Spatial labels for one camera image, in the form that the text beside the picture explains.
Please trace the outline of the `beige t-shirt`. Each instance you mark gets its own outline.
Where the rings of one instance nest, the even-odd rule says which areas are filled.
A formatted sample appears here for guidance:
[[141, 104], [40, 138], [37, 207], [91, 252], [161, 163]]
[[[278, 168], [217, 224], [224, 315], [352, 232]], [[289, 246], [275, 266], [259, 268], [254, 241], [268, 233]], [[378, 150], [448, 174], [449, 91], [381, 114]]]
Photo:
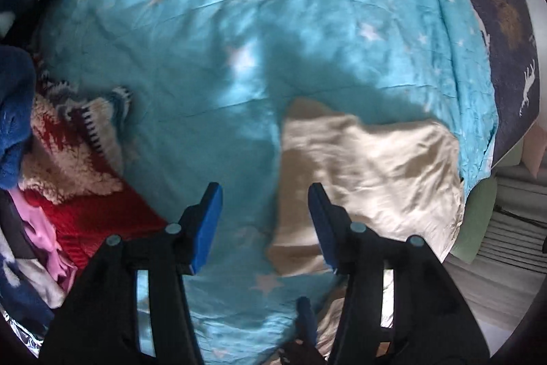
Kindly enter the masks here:
[[328, 267], [308, 210], [320, 182], [330, 201], [378, 235], [422, 236], [446, 259], [464, 218], [457, 138], [435, 120], [365, 125], [356, 116], [298, 98], [285, 114], [275, 235], [267, 257], [283, 276]]

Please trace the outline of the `red and cream knit sweater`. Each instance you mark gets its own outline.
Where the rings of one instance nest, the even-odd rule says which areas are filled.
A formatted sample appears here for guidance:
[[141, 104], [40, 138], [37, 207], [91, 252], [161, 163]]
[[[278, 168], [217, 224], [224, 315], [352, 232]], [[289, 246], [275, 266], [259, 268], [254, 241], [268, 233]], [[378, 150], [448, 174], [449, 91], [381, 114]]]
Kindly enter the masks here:
[[166, 221], [39, 93], [30, 128], [34, 140], [22, 159], [18, 188], [52, 223], [61, 250], [78, 270], [112, 234], [133, 240], [164, 229]]

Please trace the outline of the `green pillow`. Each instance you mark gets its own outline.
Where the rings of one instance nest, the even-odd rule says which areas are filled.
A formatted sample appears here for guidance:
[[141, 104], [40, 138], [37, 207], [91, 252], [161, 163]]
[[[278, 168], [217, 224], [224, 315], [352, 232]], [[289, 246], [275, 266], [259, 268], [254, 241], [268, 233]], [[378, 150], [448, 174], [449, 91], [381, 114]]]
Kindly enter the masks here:
[[479, 182], [465, 202], [465, 215], [451, 254], [470, 264], [478, 251], [490, 224], [498, 190], [494, 176]]

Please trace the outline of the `pink garment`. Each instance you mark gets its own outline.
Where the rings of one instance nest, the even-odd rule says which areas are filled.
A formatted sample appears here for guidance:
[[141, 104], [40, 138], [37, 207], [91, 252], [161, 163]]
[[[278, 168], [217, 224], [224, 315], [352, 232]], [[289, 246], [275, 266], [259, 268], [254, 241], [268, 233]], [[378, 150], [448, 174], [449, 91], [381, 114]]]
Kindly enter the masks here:
[[45, 255], [44, 266], [54, 281], [68, 293], [76, 278], [77, 267], [63, 252], [56, 229], [40, 207], [34, 207], [23, 197], [18, 188], [8, 190], [23, 222], [27, 237], [41, 254]]

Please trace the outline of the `turquoise star quilt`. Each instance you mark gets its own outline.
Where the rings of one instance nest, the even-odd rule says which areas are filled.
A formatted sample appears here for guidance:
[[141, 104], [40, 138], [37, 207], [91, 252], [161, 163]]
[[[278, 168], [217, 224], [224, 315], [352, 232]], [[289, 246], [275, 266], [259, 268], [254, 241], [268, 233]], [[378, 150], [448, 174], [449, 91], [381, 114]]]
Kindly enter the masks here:
[[185, 290], [208, 364], [258, 364], [293, 327], [299, 296], [330, 274], [275, 277], [281, 125], [307, 96], [366, 124], [436, 119], [473, 188], [491, 169], [498, 114], [470, 0], [55, 0], [40, 31], [55, 78], [123, 85], [124, 177], [166, 220], [210, 182], [223, 213]]

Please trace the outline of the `dark deer-print blanket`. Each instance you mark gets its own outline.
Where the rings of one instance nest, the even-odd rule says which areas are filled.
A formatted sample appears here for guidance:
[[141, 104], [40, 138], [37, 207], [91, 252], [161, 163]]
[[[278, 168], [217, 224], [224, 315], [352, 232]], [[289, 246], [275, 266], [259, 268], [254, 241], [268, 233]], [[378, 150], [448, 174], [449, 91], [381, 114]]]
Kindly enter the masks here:
[[498, 163], [539, 117], [539, 64], [526, 0], [471, 0], [491, 62], [499, 115], [493, 162]]

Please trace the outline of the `navy star fleece blanket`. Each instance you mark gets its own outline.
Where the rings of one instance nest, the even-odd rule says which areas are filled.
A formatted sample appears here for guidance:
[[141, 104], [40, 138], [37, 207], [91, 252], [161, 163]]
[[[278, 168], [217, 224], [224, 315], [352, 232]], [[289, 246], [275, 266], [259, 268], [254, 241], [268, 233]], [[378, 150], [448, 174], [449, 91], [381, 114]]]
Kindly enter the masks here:
[[[1, 0], [1, 36], [15, 19], [39, 0]], [[18, 184], [21, 161], [31, 137], [30, 113], [36, 74], [30, 55], [17, 47], [1, 46], [1, 190]], [[37, 335], [54, 318], [52, 310], [24, 278], [6, 249], [1, 253], [1, 305], [9, 316]]]

